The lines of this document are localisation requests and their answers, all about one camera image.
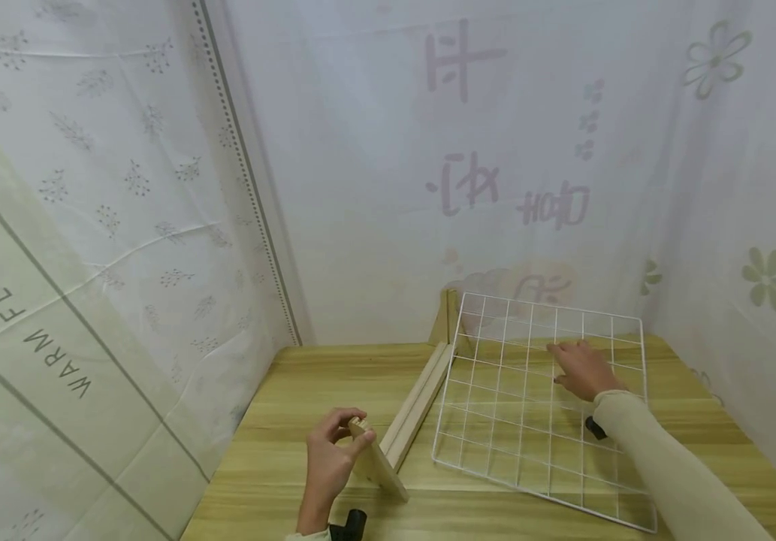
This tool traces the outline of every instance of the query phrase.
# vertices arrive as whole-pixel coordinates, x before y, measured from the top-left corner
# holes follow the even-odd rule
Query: black clip
[[[604,432],[604,428],[601,428],[598,423],[595,422],[592,416],[588,416],[586,418],[586,428],[589,429],[589,432],[592,433],[595,439],[603,440],[606,438],[606,432]]]
[[[349,510],[346,525],[331,524],[331,541],[361,541],[364,539],[364,525],[367,523],[367,514],[360,509]]]

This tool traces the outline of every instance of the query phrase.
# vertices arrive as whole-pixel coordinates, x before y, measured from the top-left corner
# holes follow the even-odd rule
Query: white cloth wall
[[[226,10],[314,341],[446,284],[644,315],[776,465],[776,2]]]
[[[0,2],[0,540],[177,539],[295,340],[215,58],[190,2]]]

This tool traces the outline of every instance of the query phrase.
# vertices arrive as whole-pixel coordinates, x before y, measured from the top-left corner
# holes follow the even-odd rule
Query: dotted stripe
[[[205,29],[206,17],[202,16],[198,2],[192,2],[192,7],[193,11],[195,12],[195,22],[198,24],[198,31],[201,34],[201,43],[202,47],[204,48],[205,56],[207,57],[207,63],[210,64],[210,70],[213,75],[213,83],[216,84],[216,91],[218,92],[220,98],[222,114],[225,116],[226,127],[232,138],[234,153],[237,157],[238,165],[240,166],[240,172],[242,173],[241,178],[243,179],[244,186],[246,187],[246,193],[249,195],[253,214],[256,216],[258,233],[261,235],[262,243],[264,243],[265,246],[270,247],[267,263],[270,265],[270,273],[273,274],[273,283],[276,286],[277,294],[279,295],[279,300],[282,304],[282,311],[285,315],[286,328],[289,335],[291,336],[292,343],[294,343],[296,346],[300,346],[300,340],[298,339],[295,324],[293,318],[291,317],[291,311],[288,306],[288,298],[285,295],[285,291],[282,286],[282,280],[279,278],[279,272],[277,272],[278,264],[276,263],[276,253],[273,250],[273,244],[270,242],[270,235],[267,231],[267,227],[264,226],[264,217],[260,211],[260,205],[258,205],[258,196],[256,195],[255,190],[252,189],[252,176],[249,172],[249,166],[246,164],[246,157],[244,152],[246,148],[240,140],[240,135],[234,123],[234,118],[228,108],[229,98],[223,89],[221,80],[222,70],[217,65],[216,51],[213,50],[213,44],[209,38],[209,35],[207,35],[207,30]]]

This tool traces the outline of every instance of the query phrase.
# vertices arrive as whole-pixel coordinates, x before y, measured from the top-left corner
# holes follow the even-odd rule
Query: wooden strip
[[[352,417],[352,420],[349,421],[352,438],[359,438],[369,429],[370,423],[363,419]],[[397,472],[390,466],[378,442],[373,442],[358,456],[358,461],[355,462],[355,472],[381,486],[389,494],[393,494],[403,501],[409,501],[409,492],[406,491]]]
[[[438,346],[436,346],[436,348],[433,350],[433,354],[430,355],[429,360],[427,360],[427,364],[424,364],[424,369],[421,371],[421,375],[418,376],[417,381],[415,381],[415,385],[412,387],[411,392],[409,393],[409,395],[407,395],[405,401],[403,402],[403,405],[400,406],[400,410],[397,412],[397,415],[394,417],[393,422],[390,423],[388,430],[381,438],[380,446],[384,454],[388,455],[388,450],[391,449],[391,447],[394,445],[394,440],[397,439],[397,434],[400,432],[400,428],[404,426],[406,422],[406,417],[409,416],[409,412],[412,410],[412,407],[415,406],[415,403],[417,402],[418,397],[420,397],[421,391],[425,383],[427,382],[430,374],[433,373],[433,369],[435,368],[435,366],[438,365],[439,358],[444,353],[445,348],[449,348],[449,346],[447,346],[447,343],[440,342]],[[399,467],[397,466],[397,463],[395,463],[394,461],[390,461],[390,463],[391,463],[391,466],[394,467],[394,470],[399,469]]]
[[[399,471],[400,466],[403,466],[412,441],[415,439],[418,429],[421,428],[427,411],[433,405],[433,400],[439,393],[441,383],[445,381],[451,359],[454,358],[454,348],[447,346],[447,344],[439,346],[444,347],[437,348],[437,352],[433,353],[427,366],[421,372],[415,387],[409,393],[406,402],[403,403],[403,408],[400,409],[397,417],[394,417],[394,422],[388,429],[388,432],[391,433],[391,439],[387,442],[388,445],[383,446],[382,449],[384,449],[385,456],[387,456],[394,471]]]
[[[454,351],[457,355],[463,357],[472,357],[474,349],[466,336],[466,327],[463,326],[463,320],[460,317],[460,294],[456,289],[447,290],[447,323],[448,323],[448,343],[454,343],[454,334],[456,332],[457,342],[454,343]]]
[[[443,289],[439,293],[439,312],[436,313],[436,319],[433,321],[433,330],[430,331],[430,339],[427,343],[430,346],[438,346],[439,342],[448,343],[453,330],[449,328],[447,322],[447,290]]]

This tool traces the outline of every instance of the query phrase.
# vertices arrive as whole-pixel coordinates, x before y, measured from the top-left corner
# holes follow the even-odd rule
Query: white wire grid panel
[[[463,294],[433,460],[546,500],[657,532],[632,461],[584,421],[593,405],[554,383],[546,344],[588,340],[617,378],[648,399],[643,322],[609,313]]]

